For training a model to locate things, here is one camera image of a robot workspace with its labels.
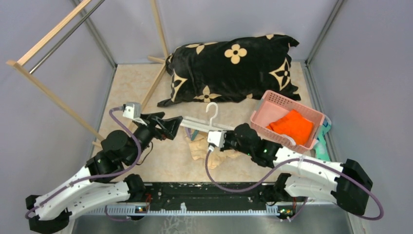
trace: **black pillow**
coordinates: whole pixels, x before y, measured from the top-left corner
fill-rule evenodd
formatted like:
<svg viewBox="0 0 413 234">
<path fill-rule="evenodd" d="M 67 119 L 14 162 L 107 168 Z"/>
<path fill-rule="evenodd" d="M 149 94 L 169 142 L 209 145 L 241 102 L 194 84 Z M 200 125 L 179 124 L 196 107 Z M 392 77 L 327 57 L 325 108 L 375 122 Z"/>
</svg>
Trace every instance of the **black pillow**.
<svg viewBox="0 0 413 234">
<path fill-rule="evenodd" d="M 240 102 L 261 99 L 266 90 L 301 100 L 291 84 L 290 46 L 299 43 L 286 35 L 266 35 L 232 41 L 188 44 L 167 58 L 171 98 L 158 103 L 167 107 L 180 102 Z"/>
</svg>

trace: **orange cloth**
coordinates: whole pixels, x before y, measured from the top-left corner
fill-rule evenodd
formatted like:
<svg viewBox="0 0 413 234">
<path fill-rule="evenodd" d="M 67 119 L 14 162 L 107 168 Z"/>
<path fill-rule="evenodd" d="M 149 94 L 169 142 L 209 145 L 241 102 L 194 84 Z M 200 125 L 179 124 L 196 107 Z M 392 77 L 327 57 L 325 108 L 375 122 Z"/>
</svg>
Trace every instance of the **orange cloth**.
<svg viewBox="0 0 413 234">
<path fill-rule="evenodd" d="M 293 138 L 297 145 L 305 145 L 313 126 L 313 122 L 306 120 L 298 111 L 292 110 L 286 116 L 270 123 L 267 128 L 278 134 L 286 134 Z"/>
</svg>

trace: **pink plastic basket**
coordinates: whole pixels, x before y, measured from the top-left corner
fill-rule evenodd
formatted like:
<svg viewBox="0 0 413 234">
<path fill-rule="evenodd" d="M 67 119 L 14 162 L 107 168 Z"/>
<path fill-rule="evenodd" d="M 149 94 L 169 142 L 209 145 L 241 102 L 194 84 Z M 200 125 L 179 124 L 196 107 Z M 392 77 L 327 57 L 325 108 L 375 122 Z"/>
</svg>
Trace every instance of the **pink plastic basket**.
<svg viewBox="0 0 413 234">
<path fill-rule="evenodd" d="M 313 131 L 311 132 L 312 137 L 308 139 L 305 145 L 296 145 L 295 141 L 289 136 L 279 135 L 266 128 L 270 123 L 284 117 L 293 109 L 298 111 L 308 121 L 314 123 Z M 265 136 L 268 140 L 284 145 L 302 154 L 311 150 L 316 144 L 317 136 L 321 129 L 320 126 L 324 121 L 324 114 L 299 104 L 283 95 L 277 94 L 274 91 L 267 90 L 261 98 L 257 110 L 252 113 L 250 120 L 251 128 L 257 131 L 257 133 Z"/>
</svg>

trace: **tan fabric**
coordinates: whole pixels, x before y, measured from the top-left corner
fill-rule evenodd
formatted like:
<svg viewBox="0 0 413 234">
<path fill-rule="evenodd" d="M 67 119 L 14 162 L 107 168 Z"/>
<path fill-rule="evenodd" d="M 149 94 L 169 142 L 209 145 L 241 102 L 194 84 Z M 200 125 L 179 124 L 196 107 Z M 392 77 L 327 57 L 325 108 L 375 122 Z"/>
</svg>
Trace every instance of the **tan fabric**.
<svg viewBox="0 0 413 234">
<path fill-rule="evenodd" d="M 207 142 L 207 137 L 204 135 L 204 133 L 199 133 L 194 141 L 191 141 L 188 137 L 186 137 L 186 140 L 189 144 L 189 149 L 191 151 L 191 156 L 194 160 L 198 160 L 200 158 L 205 159 L 207 156 L 207 151 L 208 151 L 208 142 Z M 228 157 L 229 158 L 236 158 L 240 155 L 241 153 L 238 153 L 234 150 L 226 150 L 223 152 L 220 152 L 219 149 L 215 149 L 210 155 L 208 159 L 208 168 L 209 169 L 214 169 L 217 166 L 219 166 L 221 163 L 223 163 Z"/>
</svg>

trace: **hanger hook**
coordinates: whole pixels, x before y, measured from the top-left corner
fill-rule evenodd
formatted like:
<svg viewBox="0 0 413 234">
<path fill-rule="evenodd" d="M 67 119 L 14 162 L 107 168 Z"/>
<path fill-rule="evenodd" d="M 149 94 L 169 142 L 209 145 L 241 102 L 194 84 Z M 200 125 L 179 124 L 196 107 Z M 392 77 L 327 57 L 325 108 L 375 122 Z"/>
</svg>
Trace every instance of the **hanger hook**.
<svg viewBox="0 0 413 234">
<path fill-rule="evenodd" d="M 216 108 L 215 108 L 215 114 L 214 114 L 214 116 L 212 116 L 212 117 L 209 119 L 209 125 L 212 126 L 212 120 L 215 119 L 216 116 L 218 115 L 218 104 L 217 104 L 216 102 L 211 102 L 211 103 L 209 103 L 208 106 L 206 106 L 206 111 L 205 111 L 206 113 L 208 113 L 210 106 L 215 106 L 215 107 L 216 107 Z"/>
</svg>

